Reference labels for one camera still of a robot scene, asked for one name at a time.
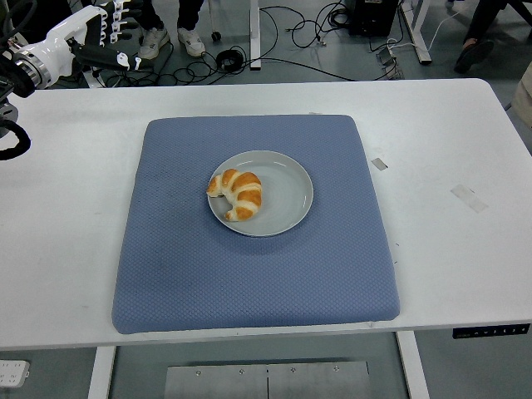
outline bread roll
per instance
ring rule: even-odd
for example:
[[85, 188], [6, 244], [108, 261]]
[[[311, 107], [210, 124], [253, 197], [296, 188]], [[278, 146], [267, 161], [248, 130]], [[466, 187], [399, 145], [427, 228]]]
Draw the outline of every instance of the bread roll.
[[209, 197], [225, 196], [233, 208], [225, 214], [231, 222], [248, 220], [255, 216], [262, 205], [262, 185], [251, 172], [226, 170], [212, 178], [207, 188]]

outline ceramic plate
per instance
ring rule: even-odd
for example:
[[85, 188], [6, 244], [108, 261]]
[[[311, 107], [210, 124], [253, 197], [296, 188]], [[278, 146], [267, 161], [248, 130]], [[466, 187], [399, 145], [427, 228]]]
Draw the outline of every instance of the ceramic plate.
[[313, 183], [307, 171], [289, 156], [272, 151], [243, 152], [222, 163], [213, 176], [232, 168], [258, 176], [263, 186], [263, 205], [252, 219], [229, 222], [225, 213], [231, 204], [225, 197], [208, 196], [214, 215], [228, 228], [254, 237], [280, 234], [303, 220], [310, 209]]

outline blue mat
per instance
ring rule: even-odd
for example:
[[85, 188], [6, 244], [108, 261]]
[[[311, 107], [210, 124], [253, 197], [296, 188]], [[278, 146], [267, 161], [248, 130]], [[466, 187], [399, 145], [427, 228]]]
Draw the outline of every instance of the blue mat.
[[[289, 231], [248, 237], [212, 214], [225, 160], [299, 162], [314, 200]], [[367, 159], [348, 116], [152, 121], [135, 178], [112, 319], [120, 333], [391, 320], [399, 299]]]

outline metal plate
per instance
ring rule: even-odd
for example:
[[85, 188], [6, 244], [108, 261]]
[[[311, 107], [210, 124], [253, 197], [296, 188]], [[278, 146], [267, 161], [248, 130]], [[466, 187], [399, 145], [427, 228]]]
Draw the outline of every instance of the metal plate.
[[366, 362], [168, 367], [165, 399], [371, 399]]
[[268, 366], [268, 399], [370, 399], [366, 362]]
[[165, 399], [268, 399], [265, 364], [168, 367]]

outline power strip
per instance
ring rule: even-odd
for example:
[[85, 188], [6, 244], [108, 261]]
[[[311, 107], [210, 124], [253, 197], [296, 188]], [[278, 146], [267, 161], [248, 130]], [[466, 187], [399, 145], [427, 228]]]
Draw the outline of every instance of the power strip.
[[30, 363], [24, 360], [0, 360], [0, 388], [19, 388], [24, 384]]

